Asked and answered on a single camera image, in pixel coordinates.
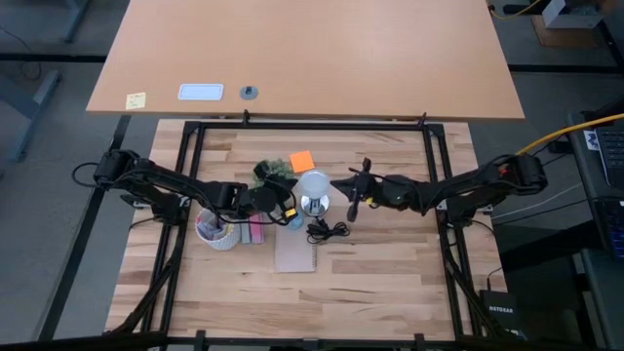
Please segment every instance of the orange sticky note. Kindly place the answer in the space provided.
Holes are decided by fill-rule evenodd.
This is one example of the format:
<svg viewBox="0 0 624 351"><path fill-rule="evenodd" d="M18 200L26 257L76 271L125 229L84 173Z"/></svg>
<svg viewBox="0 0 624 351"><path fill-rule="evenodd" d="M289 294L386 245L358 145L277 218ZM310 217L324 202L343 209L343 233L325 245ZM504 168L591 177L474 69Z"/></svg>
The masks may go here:
<svg viewBox="0 0 624 351"><path fill-rule="evenodd" d="M310 151L301 151L291 155L292 170L295 173L314 169L314 160Z"/></svg>

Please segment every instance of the metal stand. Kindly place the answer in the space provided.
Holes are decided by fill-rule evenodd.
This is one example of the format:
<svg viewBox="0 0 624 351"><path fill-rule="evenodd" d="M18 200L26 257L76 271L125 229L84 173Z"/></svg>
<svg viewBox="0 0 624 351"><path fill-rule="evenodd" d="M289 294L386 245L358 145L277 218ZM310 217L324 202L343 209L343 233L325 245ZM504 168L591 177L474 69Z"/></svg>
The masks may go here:
<svg viewBox="0 0 624 351"><path fill-rule="evenodd" d="M19 114L28 119L28 126L19 137L14 149L10 152L9 160L20 161L25 156L26 146L37 126L37 122L43 112L42 110L50 100L52 92L59 81L60 73L58 71L48 72L37 93L31 97L8 78L0 76L0 99L5 100Z"/></svg>
<svg viewBox="0 0 624 351"><path fill-rule="evenodd" d="M70 19L64 30L65 34L63 35L62 40L65 43L71 43L74 41L78 26L87 13L87 8L91 5L91 0L65 0L65 2L70 9Z"/></svg>

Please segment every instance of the white mesh cup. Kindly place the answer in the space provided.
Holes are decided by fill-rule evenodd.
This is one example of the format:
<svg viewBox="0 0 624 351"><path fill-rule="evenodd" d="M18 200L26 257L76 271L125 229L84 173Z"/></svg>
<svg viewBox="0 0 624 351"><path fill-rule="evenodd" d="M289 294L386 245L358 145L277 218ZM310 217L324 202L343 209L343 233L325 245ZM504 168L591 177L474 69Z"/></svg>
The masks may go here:
<svg viewBox="0 0 624 351"><path fill-rule="evenodd" d="M201 232L197 229L197 223L199 222L207 222L215 216L212 212L203 209L199 214L197 214L197 218L195 219L195 232L197 236L206 244L210 245L211 248L219 251L231 250L241 241L241 230L240 226L237 224L228 223L223 227L226 234L224 237L217 240L209 240L205 238Z"/></svg>

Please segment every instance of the wooden desk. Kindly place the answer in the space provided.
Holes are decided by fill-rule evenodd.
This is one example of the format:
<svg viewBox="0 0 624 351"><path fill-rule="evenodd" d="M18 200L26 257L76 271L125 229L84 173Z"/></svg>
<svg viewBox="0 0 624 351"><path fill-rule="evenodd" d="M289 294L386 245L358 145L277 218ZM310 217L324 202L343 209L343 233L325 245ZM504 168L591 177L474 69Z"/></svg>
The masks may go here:
<svg viewBox="0 0 624 351"><path fill-rule="evenodd" d="M150 158L173 169L183 121L163 120ZM476 166L466 124L446 124L448 152L455 174ZM198 178L251 181L254 164L264 158L288 159L310 149L317 166L332 178L351 176L364 157L372 170L428 179L422 134L417 132L345 132L278 130L208 130ZM191 139L189 153L194 141ZM188 171L190 161L186 162ZM345 220L347 199L335 189L326 219ZM267 229L263 245L238 245L217 252L194 232L192 206L183 262L175 294L170 335L192 336L206 330L210 337L318 337L356 339L452 339L449 301L438 229L433 212L360 207L346 238L332 238L318 247L316 273L274 273L274 236ZM139 211L135 220L151 216ZM478 220L490 224L485 216ZM130 233L118 285L106 323L117 327L147 291L161 225L145 223ZM500 266L496 243L480 225L465 230L476 289ZM500 272L492 285L505 290ZM465 332L468 313L460 294ZM162 314L162 296L155 323Z"/></svg>
<svg viewBox="0 0 624 351"><path fill-rule="evenodd" d="M180 101L222 83L221 101ZM246 86L254 100L240 98ZM129 94L146 105L126 111ZM524 119L484 0L133 0L87 108Z"/></svg>

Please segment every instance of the paper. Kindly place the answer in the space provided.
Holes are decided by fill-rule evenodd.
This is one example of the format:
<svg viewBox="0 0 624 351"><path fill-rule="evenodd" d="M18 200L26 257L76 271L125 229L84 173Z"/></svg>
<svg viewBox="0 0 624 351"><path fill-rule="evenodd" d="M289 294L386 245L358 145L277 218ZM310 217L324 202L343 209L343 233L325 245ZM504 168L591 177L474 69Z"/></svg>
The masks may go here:
<svg viewBox="0 0 624 351"><path fill-rule="evenodd" d="M126 109L145 107L145 93L128 94L126 96Z"/></svg>
<svg viewBox="0 0 624 351"><path fill-rule="evenodd" d="M275 232L275 272L316 271L316 245L308 243L307 225L296 230L278 225Z"/></svg>
<svg viewBox="0 0 624 351"><path fill-rule="evenodd" d="M223 98L222 84L182 84L177 98L191 101L219 101Z"/></svg>
<svg viewBox="0 0 624 351"><path fill-rule="evenodd" d="M301 151L291 155L292 170L295 173L310 171L314 169L314 160L310 151Z"/></svg>

